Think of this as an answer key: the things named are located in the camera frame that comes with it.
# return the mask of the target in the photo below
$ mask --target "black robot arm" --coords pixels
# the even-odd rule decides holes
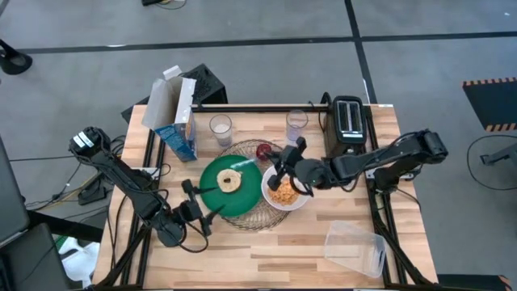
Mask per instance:
[[[438,134],[429,130],[404,134],[390,145],[366,154],[344,154],[322,160],[301,156],[307,147],[303,137],[299,137],[296,144],[286,146],[280,153],[269,154],[277,171],[277,175],[267,181],[271,189],[276,190],[284,175],[289,175],[291,181],[297,178],[305,187],[297,189],[292,182],[295,190],[313,196],[312,188],[344,187],[363,171],[394,162],[374,172],[376,186],[384,190],[396,186],[399,178],[415,167],[442,162],[448,155]]]
[[[166,247],[181,246],[187,235],[186,225],[198,220],[202,235],[211,234],[210,225],[218,211],[204,217],[195,195],[212,189],[200,190],[190,180],[182,182],[188,200],[171,209],[166,201],[167,190],[157,190],[151,175],[133,170],[115,156],[110,149],[110,139],[102,129],[88,127],[70,139],[69,150],[79,162],[97,168],[131,200],[135,213],[148,226],[158,232],[158,238]],[[165,192],[166,197],[159,195]]]

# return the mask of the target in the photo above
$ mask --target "glass of milk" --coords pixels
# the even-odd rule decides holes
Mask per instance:
[[[232,120],[224,114],[219,114],[210,120],[210,130],[216,137],[219,146],[228,147],[232,144]]]

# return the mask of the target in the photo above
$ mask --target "clear plastic container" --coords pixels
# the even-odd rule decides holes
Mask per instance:
[[[345,221],[332,221],[325,240],[325,258],[366,276],[382,273],[387,243],[380,235]]]

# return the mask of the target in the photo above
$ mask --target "caution stripe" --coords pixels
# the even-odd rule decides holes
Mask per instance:
[[[517,82],[517,78],[496,78],[496,79],[486,79],[486,80],[474,80],[474,81],[463,81],[463,86],[475,86],[475,85],[485,85],[499,82]]]
[[[502,132],[502,131],[510,131],[515,130],[515,126],[517,124],[489,124],[486,126],[485,131],[494,133],[494,132]]]

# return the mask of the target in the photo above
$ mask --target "wooden table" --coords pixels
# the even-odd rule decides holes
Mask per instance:
[[[372,105],[379,146],[386,146],[400,135],[392,106]],[[141,125],[145,105],[135,106],[122,154],[131,167],[141,167],[148,129]],[[202,170],[222,151],[208,128],[208,121],[217,113],[195,113],[198,155],[194,162],[180,162],[167,147],[164,162],[171,165],[162,177],[160,188],[170,191],[169,203],[175,207],[185,199],[180,183],[191,179],[200,181]],[[285,113],[228,113],[233,121],[233,141],[263,138],[279,146],[285,145]],[[322,131],[317,113],[308,113],[309,123],[303,136],[307,140],[306,158],[325,156]],[[158,138],[154,142],[158,147]],[[414,195],[413,184],[401,182],[399,188]],[[110,218],[116,212],[124,194],[116,189],[110,205]],[[392,194],[393,216],[400,245],[414,265],[429,280],[436,282],[434,264],[418,206],[404,196]],[[128,241],[132,218],[131,203],[126,203],[120,216],[116,256],[120,257]],[[244,231],[233,228],[217,218],[208,238],[210,247],[203,253],[191,254],[179,247],[165,248],[153,231],[146,288],[373,288],[384,287],[382,277],[369,278],[358,272],[324,259],[324,242],[330,222],[343,220],[373,231],[364,178],[352,193],[340,188],[315,191],[314,199],[294,211],[270,230]],[[189,232],[188,246],[202,247],[204,241],[194,231]],[[137,250],[132,264],[130,282],[137,274]],[[107,228],[104,231],[94,283],[109,272],[111,244]],[[392,281],[397,282],[393,254],[388,253]]]

